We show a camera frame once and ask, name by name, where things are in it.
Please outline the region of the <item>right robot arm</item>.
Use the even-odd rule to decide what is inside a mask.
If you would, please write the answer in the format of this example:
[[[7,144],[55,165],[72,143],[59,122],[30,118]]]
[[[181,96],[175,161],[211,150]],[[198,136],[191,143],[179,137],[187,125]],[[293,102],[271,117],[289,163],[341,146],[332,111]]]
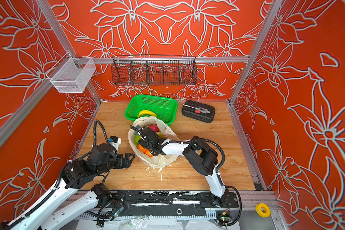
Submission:
[[[228,207],[229,188],[224,184],[219,169],[225,162],[223,149],[215,142],[198,136],[190,140],[178,141],[161,138],[151,128],[130,126],[138,133],[138,144],[147,150],[147,154],[162,160],[170,155],[183,156],[196,172],[205,176],[210,190],[212,204],[217,207]]]

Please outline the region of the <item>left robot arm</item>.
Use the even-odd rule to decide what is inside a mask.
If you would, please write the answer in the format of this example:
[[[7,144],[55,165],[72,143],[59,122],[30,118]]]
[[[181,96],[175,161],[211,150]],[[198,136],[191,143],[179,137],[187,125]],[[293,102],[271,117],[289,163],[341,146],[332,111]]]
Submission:
[[[66,163],[53,186],[28,210],[12,221],[0,223],[0,230],[41,230],[45,220],[70,196],[95,177],[106,179],[112,169],[127,169],[135,154],[119,154],[121,138],[108,137],[99,120],[94,121],[93,147],[83,156]]]

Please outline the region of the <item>translucent printed plastic bag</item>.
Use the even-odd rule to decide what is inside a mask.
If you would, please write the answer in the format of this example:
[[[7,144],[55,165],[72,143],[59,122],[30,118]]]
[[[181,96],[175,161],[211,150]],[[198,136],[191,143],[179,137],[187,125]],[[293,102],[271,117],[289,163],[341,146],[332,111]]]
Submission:
[[[181,142],[173,130],[162,120],[156,117],[141,117],[134,121],[128,133],[129,143],[135,154],[148,166],[164,168],[173,163],[179,155],[180,150],[174,154],[168,149],[162,151],[164,142],[176,140]]]

